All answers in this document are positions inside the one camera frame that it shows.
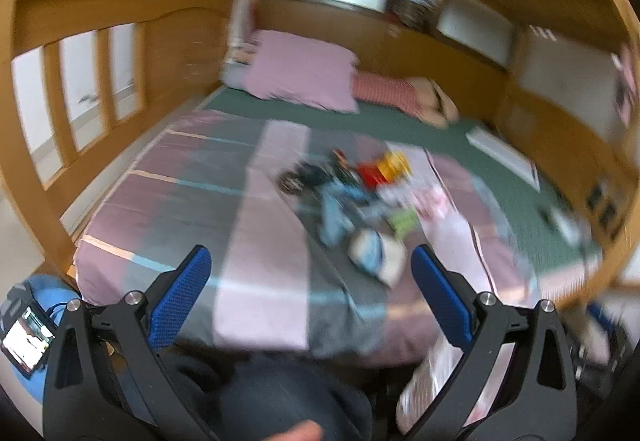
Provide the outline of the light blue cloth rag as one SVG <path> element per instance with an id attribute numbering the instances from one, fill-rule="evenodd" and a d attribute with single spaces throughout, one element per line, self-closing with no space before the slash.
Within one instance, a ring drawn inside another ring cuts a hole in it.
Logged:
<path id="1" fill-rule="evenodd" d="M 318 190 L 320 220 L 318 236 L 326 247 L 336 247 L 346 236 L 356 229 L 352 221 L 352 209 L 357 205 L 367 205 L 371 194 L 362 187 L 331 181 Z"/>

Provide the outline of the yellow chip bag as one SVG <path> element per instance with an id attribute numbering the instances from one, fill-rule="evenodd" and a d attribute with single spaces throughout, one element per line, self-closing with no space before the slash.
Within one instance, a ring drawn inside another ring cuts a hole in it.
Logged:
<path id="1" fill-rule="evenodd" d="M 375 162 L 375 166 L 386 183 L 411 176 L 408 158 L 401 151 L 387 151 Z"/>

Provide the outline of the red snack wrapper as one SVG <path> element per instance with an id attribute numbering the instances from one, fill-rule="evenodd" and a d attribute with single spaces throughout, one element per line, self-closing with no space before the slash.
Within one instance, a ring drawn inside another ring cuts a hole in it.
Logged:
<path id="1" fill-rule="evenodd" d="M 358 164 L 355 170 L 362 184 L 369 190 L 388 183 L 387 178 L 377 164 Z"/>

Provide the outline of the dark green snack bag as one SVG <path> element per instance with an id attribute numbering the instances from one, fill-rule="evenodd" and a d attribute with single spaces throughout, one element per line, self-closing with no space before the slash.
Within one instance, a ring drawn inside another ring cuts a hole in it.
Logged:
<path id="1" fill-rule="evenodd" d="M 300 162 L 292 170 L 280 173 L 277 185 L 281 192 L 299 195 L 313 191 L 332 180 L 332 175 L 321 165 Z"/>

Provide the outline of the green wrapper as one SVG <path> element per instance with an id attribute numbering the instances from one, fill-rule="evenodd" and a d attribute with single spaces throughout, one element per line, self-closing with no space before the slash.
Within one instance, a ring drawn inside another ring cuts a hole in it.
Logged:
<path id="1" fill-rule="evenodd" d="M 419 215 L 413 208 L 394 210 L 386 217 L 386 221 L 398 241 L 403 241 L 420 224 Z"/>

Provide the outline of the pink wrapper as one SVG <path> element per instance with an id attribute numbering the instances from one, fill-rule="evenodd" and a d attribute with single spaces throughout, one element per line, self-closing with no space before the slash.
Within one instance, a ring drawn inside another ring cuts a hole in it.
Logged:
<path id="1" fill-rule="evenodd" d="M 409 188 L 404 192 L 404 200 L 422 220 L 444 219 L 454 209 L 446 192 L 435 186 Z"/>

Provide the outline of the green bed mat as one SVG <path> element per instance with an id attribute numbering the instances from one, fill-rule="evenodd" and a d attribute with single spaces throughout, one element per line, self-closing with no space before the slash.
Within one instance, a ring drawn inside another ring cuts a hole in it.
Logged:
<path id="1" fill-rule="evenodd" d="M 542 218 L 544 209 L 561 203 L 560 193 L 547 177 L 538 176 L 540 189 L 535 190 L 511 170 L 471 146 L 466 133 L 478 126 L 475 120 L 463 118 L 454 126 L 439 130 L 385 106 L 361 102 L 357 114 L 342 114 L 279 100 L 259 100 L 228 87 L 215 91 L 203 108 L 260 120 L 291 120 L 314 129 L 352 131 L 380 140 L 422 146 L 434 156 L 451 157 L 482 179 L 494 194 L 515 234 L 518 249 L 537 274 L 555 272 L 574 263 L 579 269 L 593 270 L 601 261 L 602 249 L 597 243 L 570 247 Z"/>

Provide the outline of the smartphone on floor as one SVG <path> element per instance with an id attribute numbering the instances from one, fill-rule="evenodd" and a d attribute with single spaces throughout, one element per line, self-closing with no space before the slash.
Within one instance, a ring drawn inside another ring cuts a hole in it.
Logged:
<path id="1" fill-rule="evenodd" d="M 2 329 L 1 351 L 17 371 L 31 379 L 47 360 L 56 325 L 36 301 L 9 310 L 8 319 Z"/>

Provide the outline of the white handheld device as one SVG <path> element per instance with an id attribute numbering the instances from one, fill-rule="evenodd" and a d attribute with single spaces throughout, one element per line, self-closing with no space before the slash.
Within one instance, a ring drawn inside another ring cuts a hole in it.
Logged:
<path id="1" fill-rule="evenodd" d="M 544 220 L 562 236 L 567 245 L 579 247 L 591 241 L 589 223 L 570 209 L 549 207 L 542 209 L 541 213 Z"/>

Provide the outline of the pink plaid blanket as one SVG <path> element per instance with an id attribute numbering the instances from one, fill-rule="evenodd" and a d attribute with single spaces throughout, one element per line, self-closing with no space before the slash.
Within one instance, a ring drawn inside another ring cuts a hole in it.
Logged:
<path id="1" fill-rule="evenodd" d="M 352 209 L 356 229 L 336 247 L 320 242 L 318 192 L 288 195 L 277 180 L 301 161 L 333 151 L 354 163 L 401 151 L 410 179 Z M 393 236 L 386 217 L 410 208 L 405 190 L 435 186 L 454 209 L 403 241 L 405 270 L 387 287 L 347 255 L 360 229 Z M 81 236 L 75 265 L 82 297 L 111 305 L 175 268 L 195 245 L 212 272 L 179 339 L 209 349 L 291 351 L 317 359 L 394 366 L 420 362 L 439 328 L 411 275 L 411 252 L 430 245 L 445 267 L 477 291 L 533 305 L 532 268 L 516 251 L 508 221 L 480 179 L 456 160 L 408 143 L 320 130 L 214 110 L 169 125 L 137 157 Z"/>

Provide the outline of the striped plush doll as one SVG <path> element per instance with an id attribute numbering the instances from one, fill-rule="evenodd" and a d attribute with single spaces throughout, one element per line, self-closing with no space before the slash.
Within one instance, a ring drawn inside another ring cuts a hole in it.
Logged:
<path id="1" fill-rule="evenodd" d="M 357 72 L 352 95 L 358 101 L 387 106 L 438 129 L 447 129 L 460 118 L 457 105 L 434 80 L 425 77 L 393 78 Z"/>

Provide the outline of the pink pillow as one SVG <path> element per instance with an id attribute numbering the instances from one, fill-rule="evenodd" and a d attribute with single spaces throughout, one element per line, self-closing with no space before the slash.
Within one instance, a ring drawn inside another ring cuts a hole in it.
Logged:
<path id="1" fill-rule="evenodd" d="M 352 50 L 324 40 L 258 30 L 243 89 L 262 100 L 281 100 L 337 113 L 357 113 L 352 76 L 359 59 Z"/>

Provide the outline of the wooden bed frame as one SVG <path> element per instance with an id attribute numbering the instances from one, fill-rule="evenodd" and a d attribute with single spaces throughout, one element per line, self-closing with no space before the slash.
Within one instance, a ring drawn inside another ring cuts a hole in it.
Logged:
<path id="1" fill-rule="evenodd" d="M 79 201 L 216 83 L 232 0 L 1 0 L 1 187 L 66 269 Z"/>

